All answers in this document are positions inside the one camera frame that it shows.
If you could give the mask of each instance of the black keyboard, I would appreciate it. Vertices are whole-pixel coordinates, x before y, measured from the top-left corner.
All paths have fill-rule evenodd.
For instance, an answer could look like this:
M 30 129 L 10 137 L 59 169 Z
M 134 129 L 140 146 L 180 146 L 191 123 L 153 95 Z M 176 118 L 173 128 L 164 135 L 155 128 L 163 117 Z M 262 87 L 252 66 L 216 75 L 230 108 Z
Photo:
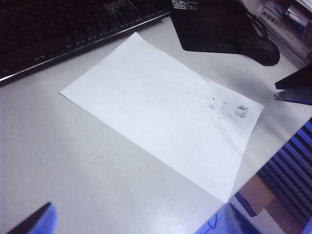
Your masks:
M 0 85 L 169 15 L 168 0 L 0 0 Z

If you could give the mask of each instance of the sheet of paper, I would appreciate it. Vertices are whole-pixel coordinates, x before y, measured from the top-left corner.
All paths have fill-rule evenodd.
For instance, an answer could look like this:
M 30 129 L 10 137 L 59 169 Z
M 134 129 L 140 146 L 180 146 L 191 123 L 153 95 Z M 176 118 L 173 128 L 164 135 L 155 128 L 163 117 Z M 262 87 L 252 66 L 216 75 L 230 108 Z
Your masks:
M 263 108 L 138 33 L 61 93 L 223 202 Z

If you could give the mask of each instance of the white desk surface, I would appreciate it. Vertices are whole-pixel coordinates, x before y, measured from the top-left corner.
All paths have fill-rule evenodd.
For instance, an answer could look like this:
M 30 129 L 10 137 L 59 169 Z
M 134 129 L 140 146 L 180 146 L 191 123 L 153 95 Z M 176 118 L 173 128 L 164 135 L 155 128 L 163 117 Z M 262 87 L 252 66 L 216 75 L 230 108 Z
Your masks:
M 274 83 L 303 66 L 284 50 L 278 65 L 264 67 L 241 55 L 183 51 L 169 18 L 139 33 L 194 71 L 265 105 L 233 194 L 312 116 L 310 106 L 273 99 Z M 47 201 L 58 212 L 55 234 L 191 234 L 221 207 L 59 93 L 125 39 L 1 88 L 2 234 Z

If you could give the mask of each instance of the computer mouse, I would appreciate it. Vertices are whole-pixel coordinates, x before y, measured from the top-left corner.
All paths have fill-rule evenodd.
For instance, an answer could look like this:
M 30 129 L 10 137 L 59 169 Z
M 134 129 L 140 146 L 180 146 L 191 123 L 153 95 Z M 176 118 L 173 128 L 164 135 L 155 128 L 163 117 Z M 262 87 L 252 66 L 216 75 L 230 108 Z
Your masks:
M 251 57 L 264 66 L 278 64 L 280 54 L 277 46 L 265 37 L 243 37 L 236 39 L 240 54 Z

